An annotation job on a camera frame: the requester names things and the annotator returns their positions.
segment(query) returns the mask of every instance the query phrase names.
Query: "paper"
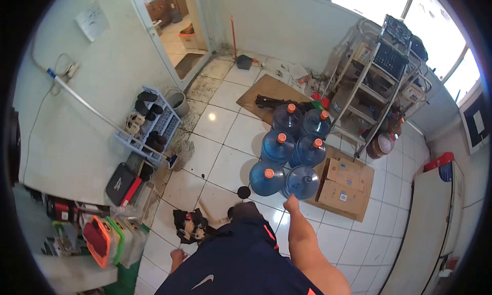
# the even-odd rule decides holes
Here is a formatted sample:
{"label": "paper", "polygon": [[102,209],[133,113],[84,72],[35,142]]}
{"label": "paper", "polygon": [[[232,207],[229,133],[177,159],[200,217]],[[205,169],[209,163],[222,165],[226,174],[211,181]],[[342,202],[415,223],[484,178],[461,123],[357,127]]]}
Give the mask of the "paper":
{"label": "paper", "polygon": [[477,133],[483,132],[485,129],[484,121],[482,120],[482,114],[480,110],[473,115],[473,121],[475,121],[475,126],[477,127]]}
{"label": "paper", "polygon": [[108,20],[97,1],[93,2],[89,9],[79,13],[75,21],[91,43],[109,27]]}

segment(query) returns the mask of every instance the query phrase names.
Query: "orange lid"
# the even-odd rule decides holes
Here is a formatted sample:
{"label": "orange lid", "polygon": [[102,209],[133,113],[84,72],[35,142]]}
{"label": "orange lid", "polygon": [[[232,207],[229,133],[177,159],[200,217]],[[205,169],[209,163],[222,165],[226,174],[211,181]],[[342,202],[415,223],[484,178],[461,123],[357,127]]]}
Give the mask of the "orange lid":
{"label": "orange lid", "polygon": [[277,141],[282,144],[287,140],[287,136],[284,133],[279,133],[277,136]]}
{"label": "orange lid", "polygon": [[296,106],[294,104],[289,104],[289,106],[287,106],[287,111],[290,114],[293,113],[295,110],[296,110]]}
{"label": "orange lid", "polygon": [[320,138],[316,138],[316,139],[314,140],[314,147],[315,147],[315,148],[319,148],[319,147],[321,147],[322,145],[323,145],[323,140],[321,140]]}
{"label": "orange lid", "polygon": [[326,110],[323,110],[321,112],[321,119],[325,120],[326,118],[328,118],[328,112]]}
{"label": "orange lid", "polygon": [[265,177],[266,178],[272,178],[272,177],[274,177],[274,171],[272,169],[266,169],[265,170]]}

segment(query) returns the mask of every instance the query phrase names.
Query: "cardboard sheet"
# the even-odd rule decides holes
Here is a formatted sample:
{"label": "cardboard sheet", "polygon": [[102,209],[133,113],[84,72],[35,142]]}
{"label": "cardboard sheet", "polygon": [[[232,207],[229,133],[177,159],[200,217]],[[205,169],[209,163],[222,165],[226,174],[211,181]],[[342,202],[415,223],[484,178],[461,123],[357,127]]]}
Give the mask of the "cardboard sheet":
{"label": "cardboard sheet", "polygon": [[311,99],[302,93],[296,91],[292,87],[282,83],[278,79],[271,77],[268,74],[263,75],[253,87],[246,91],[243,96],[237,100],[237,104],[244,107],[246,110],[257,115],[260,119],[272,125],[274,110],[272,108],[258,108],[254,103],[257,95],[268,96],[277,100],[292,100],[299,103],[305,101],[310,102]]}

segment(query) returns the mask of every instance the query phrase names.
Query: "doormat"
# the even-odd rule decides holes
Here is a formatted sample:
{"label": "doormat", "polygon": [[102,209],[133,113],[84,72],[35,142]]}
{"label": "doormat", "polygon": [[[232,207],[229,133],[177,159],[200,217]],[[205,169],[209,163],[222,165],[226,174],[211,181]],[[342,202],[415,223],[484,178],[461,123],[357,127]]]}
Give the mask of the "doormat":
{"label": "doormat", "polygon": [[187,54],[184,58],[181,59],[180,63],[175,66],[176,73],[180,79],[183,79],[188,72],[193,69],[193,67],[200,61],[200,58],[203,57],[202,54]]}

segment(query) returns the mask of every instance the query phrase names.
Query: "bucket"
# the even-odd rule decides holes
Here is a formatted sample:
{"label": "bucket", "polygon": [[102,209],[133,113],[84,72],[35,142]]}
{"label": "bucket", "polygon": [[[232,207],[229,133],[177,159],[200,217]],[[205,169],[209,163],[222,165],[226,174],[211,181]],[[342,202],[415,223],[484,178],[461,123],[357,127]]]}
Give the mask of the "bucket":
{"label": "bucket", "polygon": [[183,118],[189,112],[188,101],[186,95],[178,89],[170,89],[164,96],[166,101],[174,109],[178,117]]}

